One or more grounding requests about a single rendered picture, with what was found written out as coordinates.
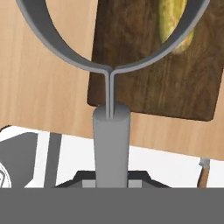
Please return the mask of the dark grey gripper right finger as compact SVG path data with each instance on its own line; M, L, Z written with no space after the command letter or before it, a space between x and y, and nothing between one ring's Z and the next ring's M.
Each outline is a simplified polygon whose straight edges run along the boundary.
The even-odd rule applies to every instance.
M128 181L129 188L168 188L168 185L152 179L147 171L129 171Z

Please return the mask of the grey metal loop peeler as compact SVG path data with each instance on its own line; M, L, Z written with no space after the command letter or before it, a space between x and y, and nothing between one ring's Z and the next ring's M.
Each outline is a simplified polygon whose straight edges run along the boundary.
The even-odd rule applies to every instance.
M199 22L210 0L188 0L178 25L151 56L112 67L94 63L74 51L56 30L46 0L16 0L26 23L43 45L66 63L105 77L105 104L93 112L95 186L126 188L130 148L130 109L116 101L116 76L145 68L177 47Z

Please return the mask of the dark wooden cutting board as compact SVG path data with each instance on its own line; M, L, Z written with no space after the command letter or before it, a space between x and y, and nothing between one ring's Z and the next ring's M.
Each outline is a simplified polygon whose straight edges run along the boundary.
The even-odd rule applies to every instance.
M92 60L118 66L162 46L159 0L98 0ZM224 72L224 0L210 0L181 54L116 78L116 99L137 113L213 120Z

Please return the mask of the green yellow cucumber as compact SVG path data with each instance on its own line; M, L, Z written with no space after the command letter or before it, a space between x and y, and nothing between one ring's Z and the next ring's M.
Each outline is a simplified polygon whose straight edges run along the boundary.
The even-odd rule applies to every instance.
M187 0L159 0L159 36L164 43L173 33L181 19L186 7ZM187 37L176 46L172 53L181 54L187 50L193 41L194 29L190 31Z

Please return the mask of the brown handled knife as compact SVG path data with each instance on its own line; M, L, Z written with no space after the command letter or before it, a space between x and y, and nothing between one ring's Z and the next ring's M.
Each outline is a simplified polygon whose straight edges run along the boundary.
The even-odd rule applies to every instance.
M201 189L205 189L207 187L207 180L210 172L210 159L202 157L199 161L199 165L201 166L201 171L197 183L197 187Z

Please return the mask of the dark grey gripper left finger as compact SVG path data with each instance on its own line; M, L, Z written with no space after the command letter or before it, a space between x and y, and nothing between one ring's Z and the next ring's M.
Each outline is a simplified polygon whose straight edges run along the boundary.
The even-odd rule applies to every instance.
M56 185L56 188L79 187L82 188L82 180L95 180L95 171L77 171L73 179Z

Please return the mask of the white cupboard front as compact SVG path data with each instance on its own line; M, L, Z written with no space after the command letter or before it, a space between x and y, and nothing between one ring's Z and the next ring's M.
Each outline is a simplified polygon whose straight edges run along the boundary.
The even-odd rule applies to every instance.
M48 132L38 133L33 178L37 187L44 185L49 137ZM64 135L59 150L56 182L63 183L72 179L77 171L92 171L94 168L93 141ZM171 187L195 187L201 171L200 160L197 157L135 146L129 148L129 168L147 171L152 179ZM224 161L210 162L207 186L224 188Z

